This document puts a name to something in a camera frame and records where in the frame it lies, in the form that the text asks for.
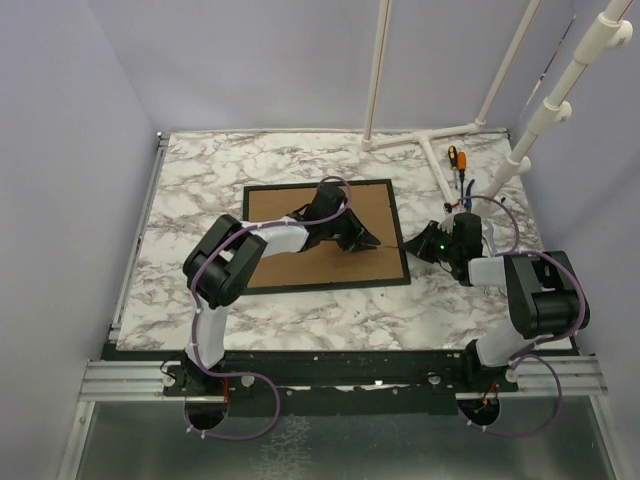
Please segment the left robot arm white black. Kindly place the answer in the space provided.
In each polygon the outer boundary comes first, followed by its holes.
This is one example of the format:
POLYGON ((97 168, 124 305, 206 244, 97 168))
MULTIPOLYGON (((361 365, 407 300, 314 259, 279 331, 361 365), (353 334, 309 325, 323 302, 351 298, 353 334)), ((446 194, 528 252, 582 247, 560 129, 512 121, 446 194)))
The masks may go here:
POLYGON ((186 382, 195 392, 214 392, 221 379, 229 307, 242 296, 259 262, 281 254, 306 252, 334 242, 346 253, 375 250, 381 241, 351 209, 352 189, 335 176, 322 180, 311 202, 266 222, 219 217, 185 260, 182 270, 195 302, 185 356, 186 382))

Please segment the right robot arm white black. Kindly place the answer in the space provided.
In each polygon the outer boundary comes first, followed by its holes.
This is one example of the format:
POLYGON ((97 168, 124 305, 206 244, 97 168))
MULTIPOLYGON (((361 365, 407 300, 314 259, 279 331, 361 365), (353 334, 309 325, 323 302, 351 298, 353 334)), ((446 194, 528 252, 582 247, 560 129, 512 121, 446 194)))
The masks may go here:
POLYGON ((590 320, 589 304, 563 251, 483 255, 482 221, 473 213, 454 216, 451 232, 431 221, 402 249, 431 264, 446 263, 463 286, 506 291, 508 319, 461 354, 461 383, 481 391, 509 363, 535 346, 572 336, 590 320))

